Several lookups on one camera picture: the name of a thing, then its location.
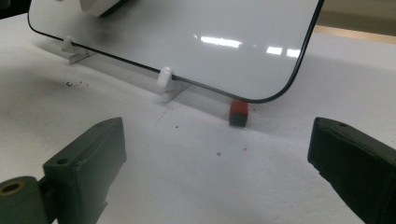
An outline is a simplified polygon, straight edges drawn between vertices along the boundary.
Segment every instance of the dark green clamp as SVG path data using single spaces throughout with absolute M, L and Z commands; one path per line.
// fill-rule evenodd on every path
M 126 162 L 122 119 L 97 123 L 44 163 L 45 176 L 0 184 L 1 224 L 94 224 Z
M 396 223 L 393 148 L 345 123 L 317 118 L 308 161 L 365 223 Z

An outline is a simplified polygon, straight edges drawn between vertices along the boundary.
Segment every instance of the white plastic clip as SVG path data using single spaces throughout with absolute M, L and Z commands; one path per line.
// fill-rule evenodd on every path
M 163 102 L 168 103 L 186 90 L 190 84 L 172 79 L 172 69 L 165 67 L 158 76 L 157 86 L 163 94 Z
M 77 63 L 85 58 L 91 57 L 93 52 L 82 49 L 72 45 L 72 38 L 68 35 L 64 42 L 62 43 L 62 51 L 67 53 L 74 53 L 74 55 L 69 57 L 70 64 Z

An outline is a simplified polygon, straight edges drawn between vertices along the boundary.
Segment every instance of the white object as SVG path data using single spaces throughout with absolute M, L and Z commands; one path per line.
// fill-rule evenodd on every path
M 114 7 L 120 0 L 79 0 L 82 11 L 87 12 L 95 17 Z
M 300 53 L 287 52 L 302 50 L 321 2 L 139 0 L 95 18 L 79 1 L 33 0 L 29 21 L 38 32 L 259 101 L 289 85 Z
M 73 46 L 72 39 L 69 35 L 64 38 L 64 42 L 62 43 L 62 51 L 67 53 L 74 53 L 72 56 L 69 57 L 70 64 L 77 63 L 95 54 L 87 49 Z
M 163 102 L 168 103 L 186 90 L 190 85 L 172 79 L 172 69 L 165 67 L 161 70 L 157 79 L 157 87 L 162 94 Z

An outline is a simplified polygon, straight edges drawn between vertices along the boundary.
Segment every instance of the red block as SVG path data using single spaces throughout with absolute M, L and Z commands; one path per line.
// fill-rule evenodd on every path
M 230 107 L 229 121 L 231 126 L 245 127 L 248 121 L 248 103 L 233 100 Z

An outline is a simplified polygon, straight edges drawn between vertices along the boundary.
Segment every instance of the screw hole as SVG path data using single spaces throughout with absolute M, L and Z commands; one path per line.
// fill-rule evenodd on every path
M 12 191 L 17 190 L 19 187 L 20 187 L 20 184 L 14 183 L 14 184 L 10 184 L 10 185 L 6 186 L 6 187 L 3 188 L 1 191 L 2 191 L 3 193 L 10 193 L 10 192 L 12 192 Z
M 24 186 L 23 182 L 10 183 L 1 189 L 0 195 L 6 196 L 9 194 L 13 194 L 13 193 L 17 192 L 18 190 L 22 189 L 23 186 Z
M 63 165 L 63 164 L 66 164 L 67 162 L 68 162 L 67 159 L 60 159 L 60 160 L 58 160 L 58 161 L 56 162 L 56 164 L 58 164 L 58 165 Z

